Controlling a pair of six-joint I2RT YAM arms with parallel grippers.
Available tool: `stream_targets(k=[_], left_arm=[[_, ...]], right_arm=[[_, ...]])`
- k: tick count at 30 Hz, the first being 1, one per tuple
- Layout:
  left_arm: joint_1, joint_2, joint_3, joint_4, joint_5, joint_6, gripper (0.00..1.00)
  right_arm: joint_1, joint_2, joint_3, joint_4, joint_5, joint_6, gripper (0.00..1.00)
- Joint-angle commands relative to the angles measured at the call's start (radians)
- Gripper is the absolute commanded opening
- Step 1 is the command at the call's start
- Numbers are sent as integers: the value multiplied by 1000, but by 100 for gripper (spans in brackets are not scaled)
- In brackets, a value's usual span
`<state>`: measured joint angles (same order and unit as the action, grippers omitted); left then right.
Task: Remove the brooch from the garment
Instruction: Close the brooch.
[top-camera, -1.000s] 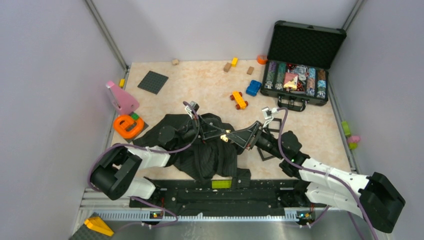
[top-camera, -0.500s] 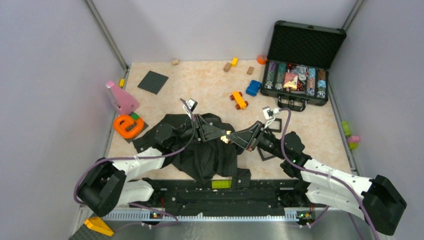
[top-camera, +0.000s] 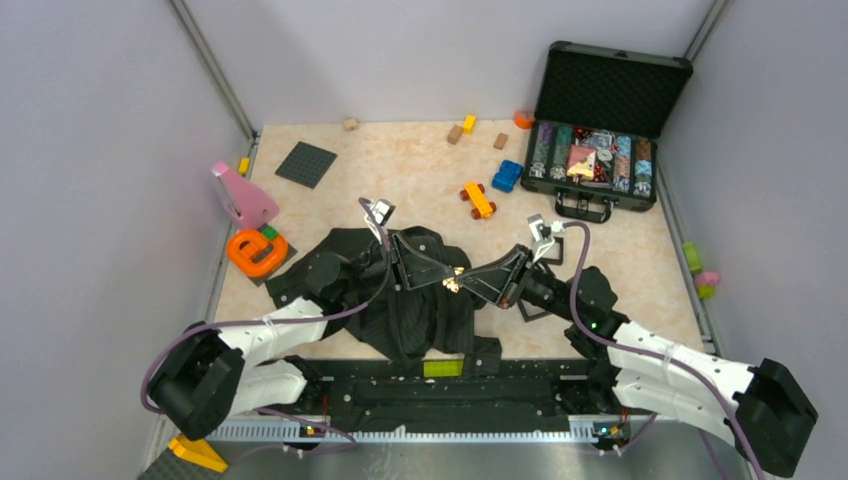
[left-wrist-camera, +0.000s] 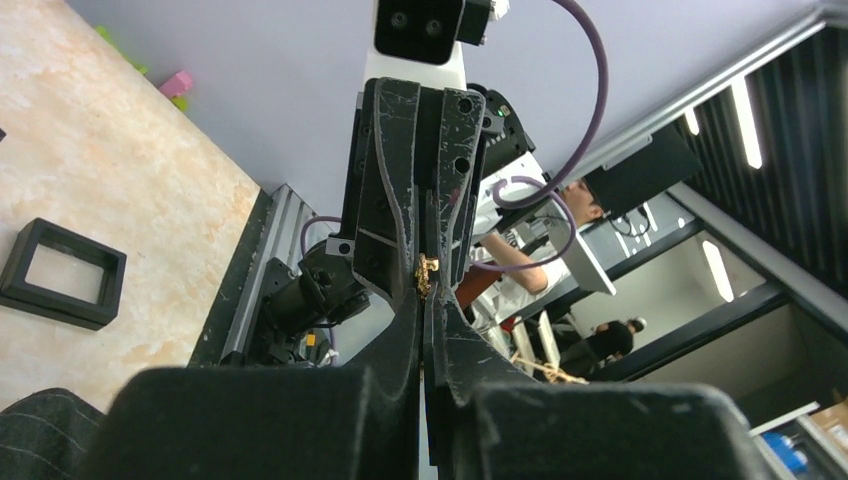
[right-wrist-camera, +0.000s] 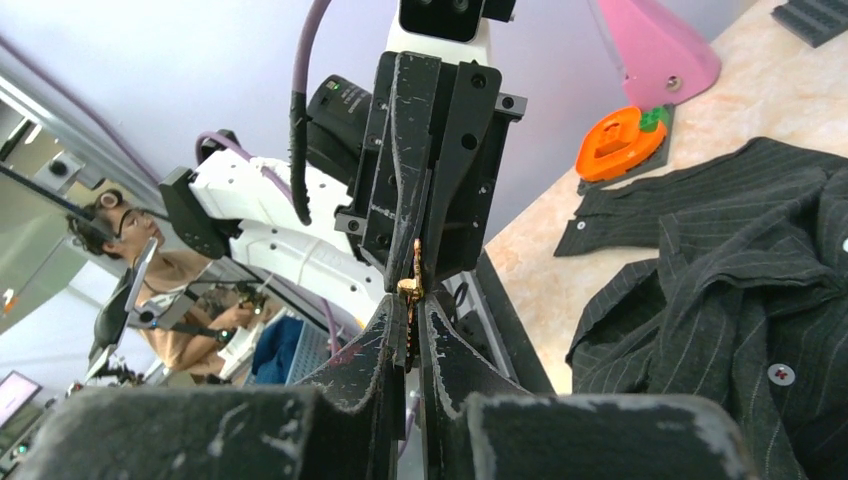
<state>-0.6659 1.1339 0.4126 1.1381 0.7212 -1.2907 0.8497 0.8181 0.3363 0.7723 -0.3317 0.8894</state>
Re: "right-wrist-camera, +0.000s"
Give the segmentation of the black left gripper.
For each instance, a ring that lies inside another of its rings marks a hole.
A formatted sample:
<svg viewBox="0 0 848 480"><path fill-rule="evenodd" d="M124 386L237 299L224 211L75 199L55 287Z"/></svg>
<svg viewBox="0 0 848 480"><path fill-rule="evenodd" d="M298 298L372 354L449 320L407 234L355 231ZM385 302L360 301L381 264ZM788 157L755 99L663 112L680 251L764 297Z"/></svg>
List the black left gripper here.
<svg viewBox="0 0 848 480"><path fill-rule="evenodd" d="M337 226L363 221L358 247L386 292L412 268L415 240L427 288L475 268L508 129L527 104L501 87L478 63L381 56L354 200Z"/></svg>

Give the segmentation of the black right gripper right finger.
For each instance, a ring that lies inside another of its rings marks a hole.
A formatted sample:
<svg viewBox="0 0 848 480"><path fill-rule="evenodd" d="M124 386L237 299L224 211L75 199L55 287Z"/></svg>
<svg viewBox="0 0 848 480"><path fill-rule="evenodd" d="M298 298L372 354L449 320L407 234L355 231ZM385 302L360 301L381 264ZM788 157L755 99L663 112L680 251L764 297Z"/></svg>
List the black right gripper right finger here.
<svg viewBox="0 0 848 480"><path fill-rule="evenodd" d="M738 427L691 395L532 394L418 306L429 479L748 479Z"/></svg>

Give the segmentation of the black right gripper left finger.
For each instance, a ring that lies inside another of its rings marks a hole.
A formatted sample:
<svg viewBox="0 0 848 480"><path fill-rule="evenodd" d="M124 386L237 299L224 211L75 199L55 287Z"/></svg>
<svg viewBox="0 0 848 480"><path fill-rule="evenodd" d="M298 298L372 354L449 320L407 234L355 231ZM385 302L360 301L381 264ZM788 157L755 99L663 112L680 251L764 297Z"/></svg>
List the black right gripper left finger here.
<svg viewBox="0 0 848 480"><path fill-rule="evenodd" d="M393 479L406 306L294 385L87 388L61 403L20 479Z"/></svg>

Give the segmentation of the gold brooch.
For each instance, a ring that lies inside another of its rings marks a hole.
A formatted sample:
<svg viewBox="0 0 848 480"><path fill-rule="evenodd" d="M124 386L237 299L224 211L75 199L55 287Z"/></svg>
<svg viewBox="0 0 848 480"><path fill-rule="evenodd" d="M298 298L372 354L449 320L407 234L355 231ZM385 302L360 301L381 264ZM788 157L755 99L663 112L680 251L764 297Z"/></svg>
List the gold brooch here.
<svg viewBox="0 0 848 480"><path fill-rule="evenodd" d="M425 295L421 266L422 245L420 239L413 243L412 276L402 278L397 283L397 292L404 298L407 306L406 349L404 368L410 373L414 368L420 347L418 340L417 305Z"/></svg>

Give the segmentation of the dark pinstriped garment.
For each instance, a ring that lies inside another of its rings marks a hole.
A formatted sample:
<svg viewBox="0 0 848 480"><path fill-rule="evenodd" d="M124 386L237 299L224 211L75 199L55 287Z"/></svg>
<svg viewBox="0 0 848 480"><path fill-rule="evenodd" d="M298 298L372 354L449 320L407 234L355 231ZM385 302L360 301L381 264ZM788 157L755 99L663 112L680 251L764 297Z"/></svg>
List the dark pinstriped garment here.
<svg viewBox="0 0 848 480"><path fill-rule="evenodd" d="M583 394L690 394L738 424L764 479L847 475L847 161L757 137L695 167L587 193L559 257L625 265L565 361Z"/></svg>

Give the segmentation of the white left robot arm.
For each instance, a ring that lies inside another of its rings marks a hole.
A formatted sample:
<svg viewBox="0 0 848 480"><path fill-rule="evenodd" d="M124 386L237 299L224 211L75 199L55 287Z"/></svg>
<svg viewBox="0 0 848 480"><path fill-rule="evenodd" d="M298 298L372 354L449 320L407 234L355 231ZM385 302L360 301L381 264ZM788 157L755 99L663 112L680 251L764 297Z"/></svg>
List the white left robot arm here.
<svg viewBox="0 0 848 480"><path fill-rule="evenodd" d="M387 52L371 89L332 75L307 106L309 224L290 164L245 154L229 131L203 135L197 167L160 183L166 212L198 253L369 318L416 260L426 287L476 267L506 135L527 106L501 81L478 63Z"/></svg>

